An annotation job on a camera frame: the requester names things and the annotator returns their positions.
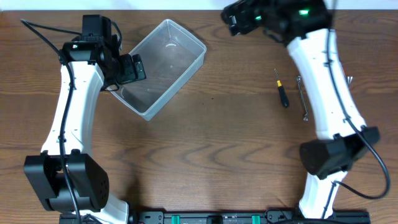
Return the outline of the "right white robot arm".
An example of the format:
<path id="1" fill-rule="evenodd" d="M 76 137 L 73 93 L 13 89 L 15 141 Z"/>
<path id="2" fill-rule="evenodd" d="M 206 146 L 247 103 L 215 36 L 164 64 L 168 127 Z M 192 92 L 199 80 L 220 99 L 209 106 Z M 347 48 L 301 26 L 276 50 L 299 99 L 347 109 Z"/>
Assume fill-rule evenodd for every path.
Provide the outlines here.
<path id="1" fill-rule="evenodd" d="M 343 179 L 380 138 L 377 128 L 366 125 L 349 92 L 331 12 L 319 0 L 237 1 L 223 9 L 221 18 L 232 35 L 263 27 L 296 64 L 317 135 L 299 148 L 307 180 L 298 210 L 306 219 L 330 218 Z"/>

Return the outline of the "silver combination wrench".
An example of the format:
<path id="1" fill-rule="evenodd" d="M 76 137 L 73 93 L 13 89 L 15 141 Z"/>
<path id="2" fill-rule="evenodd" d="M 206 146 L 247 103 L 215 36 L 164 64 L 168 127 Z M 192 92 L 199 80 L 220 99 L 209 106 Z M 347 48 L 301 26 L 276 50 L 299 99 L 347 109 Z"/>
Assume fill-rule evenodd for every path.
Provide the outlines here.
<path id="1" fill-rule="evenodd" d="M 304 95 L 303 95 L 303 91 L 302 91 L 302 87 L 301 87 L 302 77 L 301 76 L 297 76 L 296 77 L 296 82 L 297 82 L 297 86 L 298 86 L 298 93 L 299 93 L 300 100 L 301 100 L 302 107 L 303 107 L 303 120 L 305 122 L 308 122 L 308 109 L 307 109 L 307 106 L 306 106 L 306 103 L 305 103 L 305 99 L 304 99 Z"/>

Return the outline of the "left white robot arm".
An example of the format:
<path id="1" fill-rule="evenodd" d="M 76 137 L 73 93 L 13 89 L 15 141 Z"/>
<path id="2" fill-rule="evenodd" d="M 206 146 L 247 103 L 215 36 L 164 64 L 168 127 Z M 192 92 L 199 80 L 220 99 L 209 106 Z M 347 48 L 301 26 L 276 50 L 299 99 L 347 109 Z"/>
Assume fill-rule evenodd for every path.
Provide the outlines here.
<path id="1" fill-rule="evenodd" d="M 106 171 L 92 158 L 92 129 L 104 73 L 95 61 L 62 66 L 62 85 L 50 133 L 24 173 L 44 209 L 61 223 L 132 223 L 129 204 L 109 191 Z"/>

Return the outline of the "clear plastic container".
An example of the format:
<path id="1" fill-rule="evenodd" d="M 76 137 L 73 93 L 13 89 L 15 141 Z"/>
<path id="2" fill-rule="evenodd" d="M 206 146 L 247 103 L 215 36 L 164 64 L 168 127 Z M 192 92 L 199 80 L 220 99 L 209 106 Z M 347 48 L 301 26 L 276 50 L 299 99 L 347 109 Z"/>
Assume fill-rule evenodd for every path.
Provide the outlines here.
<path id="1" fill-rule="evenodd" d="M 113 95 L 149 121 L 200 69 L 206 45 L 181 25 L 166 19 L 130 54 L 141 56 L 146 79 L 121 85 Z"/>

